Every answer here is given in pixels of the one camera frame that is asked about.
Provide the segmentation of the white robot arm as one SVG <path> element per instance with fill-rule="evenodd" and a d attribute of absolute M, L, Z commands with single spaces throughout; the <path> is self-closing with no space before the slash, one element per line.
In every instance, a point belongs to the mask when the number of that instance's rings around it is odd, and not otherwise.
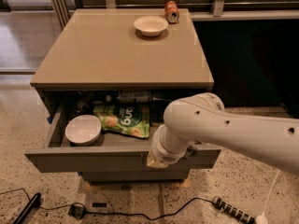
<path fill-rule="evenodd" d="M 193 142 L 209 143 L 299 175 L 299 120 L 237 115 L 210 92 L 180 98 L 164 111 L 154 133 L 148 167 L 177 163 Z"/>

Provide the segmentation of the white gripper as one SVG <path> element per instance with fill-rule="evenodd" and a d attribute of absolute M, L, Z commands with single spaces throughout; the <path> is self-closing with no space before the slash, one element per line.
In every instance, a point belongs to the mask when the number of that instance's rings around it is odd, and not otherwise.
<path fill-rule="evenodd" d="M 180 160 L 187 160 L 198 152 L 199 149 L 193 142 L 178 138 L 163 124 L 152 137 L 147 166 L 167 168 L 168 165 L 178 163 Z"/>

